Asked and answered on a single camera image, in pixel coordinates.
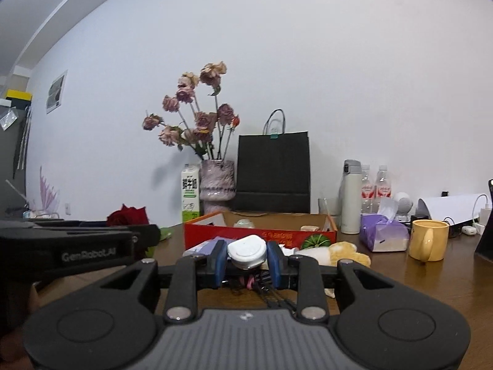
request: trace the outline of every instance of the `open cardboard box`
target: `open cardboard box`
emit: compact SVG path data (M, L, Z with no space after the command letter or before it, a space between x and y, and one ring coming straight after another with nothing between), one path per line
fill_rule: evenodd
M255 229L233 227L242 218L253 222ZM300 231L304 225L315 225L320 231ZM240 239L251 234L259 235L267 242L284 244L290 249L301 247L303 241L313 234L322 234L335 243L337 234L336 224L327 214L213 212L185 222L183 228L185 249L216 236Z

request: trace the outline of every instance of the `vase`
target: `vase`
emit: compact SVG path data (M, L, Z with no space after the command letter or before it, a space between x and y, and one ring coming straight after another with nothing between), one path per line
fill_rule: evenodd
M229 210L227 202L236 195L232 160L204 160L200 166L200 200L204 214Z

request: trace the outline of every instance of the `white and green carton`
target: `white and green carton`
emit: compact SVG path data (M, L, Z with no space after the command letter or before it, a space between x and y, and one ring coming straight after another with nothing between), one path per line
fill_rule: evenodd
M185 222L199 216L199 166L185 164L181 172L181 219Z

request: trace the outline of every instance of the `white thermos bottle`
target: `white thermos bottle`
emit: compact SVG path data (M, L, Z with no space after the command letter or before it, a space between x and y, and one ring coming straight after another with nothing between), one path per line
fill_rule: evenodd
M361 224L361 163L357 160L344 161L342 179L341 232L358 234Z

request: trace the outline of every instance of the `plush toy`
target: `plush toy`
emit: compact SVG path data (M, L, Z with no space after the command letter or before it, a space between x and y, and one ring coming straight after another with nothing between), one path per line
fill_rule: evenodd
M363 253L358 253L356 245L349 242L337 242L329 247L303 249L297 254L313 257L322 266L337 266L337 262L342 258L350 258L366 267L371 265L370 258ZM335 298L334 289L326 289L325 294Z

